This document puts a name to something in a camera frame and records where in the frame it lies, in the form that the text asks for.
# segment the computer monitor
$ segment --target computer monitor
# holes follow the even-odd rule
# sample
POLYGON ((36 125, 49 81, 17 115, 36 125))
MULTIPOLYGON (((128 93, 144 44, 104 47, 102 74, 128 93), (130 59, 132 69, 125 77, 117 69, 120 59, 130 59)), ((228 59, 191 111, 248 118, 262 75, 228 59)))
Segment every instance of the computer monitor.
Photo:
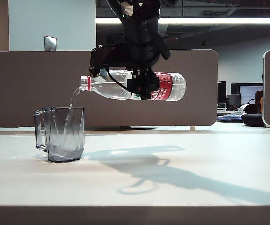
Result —
POLYGON ((240 86, 240 97, 241 103, 255 103, 255 93, 258 91, 263 90, 261 86, 240 86))
POLYGON ((240 94, 240 86, 262 86, 262 83, 231 83, 230 93, 232 95, 240 94))
POLYGON ((226 103, 226 81, 218 81, 217 88, 217 103, 226 103))

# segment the bottle neck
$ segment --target bottle neck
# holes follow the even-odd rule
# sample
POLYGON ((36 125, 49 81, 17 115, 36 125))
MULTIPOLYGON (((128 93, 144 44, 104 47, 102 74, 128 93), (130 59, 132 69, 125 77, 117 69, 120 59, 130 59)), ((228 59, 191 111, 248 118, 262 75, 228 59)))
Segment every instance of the bottle neck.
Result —
POLYGON ((80 77, 80 90, 91 91, 91 77, 81 76, 80 77))

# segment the clear plastic pitcher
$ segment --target clear plastic pitcher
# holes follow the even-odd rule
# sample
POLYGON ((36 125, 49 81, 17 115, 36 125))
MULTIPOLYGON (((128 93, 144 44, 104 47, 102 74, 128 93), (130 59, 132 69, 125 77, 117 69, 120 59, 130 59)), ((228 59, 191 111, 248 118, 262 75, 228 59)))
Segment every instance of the clear plastic pitcher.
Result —
POLYGON ((36 147, 52 162, 80 159, 85 143, 84 108, 42 108, 34 112, 36 147), (45 143, 41 136, 41 116, 45 143))

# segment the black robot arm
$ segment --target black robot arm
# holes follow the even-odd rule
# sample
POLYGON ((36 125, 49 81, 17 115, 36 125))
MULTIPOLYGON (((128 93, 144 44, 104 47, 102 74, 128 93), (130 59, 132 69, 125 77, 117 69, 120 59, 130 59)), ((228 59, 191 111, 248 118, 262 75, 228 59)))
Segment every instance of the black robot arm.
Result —
POLYGON ((127 80, 127 90, 150 99, 159 89, 159 79, 152 71, 161 54, 170 57, 170 51, 158 33, 159 0, 106 0, 124 28, 124 43, 99 46, 91 52, 90 74, 99 75, 100 69, 126 67, 134 78, 127 80))

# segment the wire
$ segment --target wire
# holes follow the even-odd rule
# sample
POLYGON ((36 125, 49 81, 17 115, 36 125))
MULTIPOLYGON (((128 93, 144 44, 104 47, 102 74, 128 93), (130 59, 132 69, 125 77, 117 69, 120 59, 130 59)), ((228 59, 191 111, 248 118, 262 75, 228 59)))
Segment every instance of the wire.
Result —
POLYGON ((112 81, 114 81, 116 84, 118 84, 120 87, 126 89, 128 92, 134 93, 134 94, 140 94, 140 92, 132 92, 130 90, 127 89, 127 87, 125 87, 123 84, 119 83, 117 80, 114 79, 114 77, 111 75, 111 73, 109 72, 109 69, 106 69, 109 77, 112 79, 112 81))

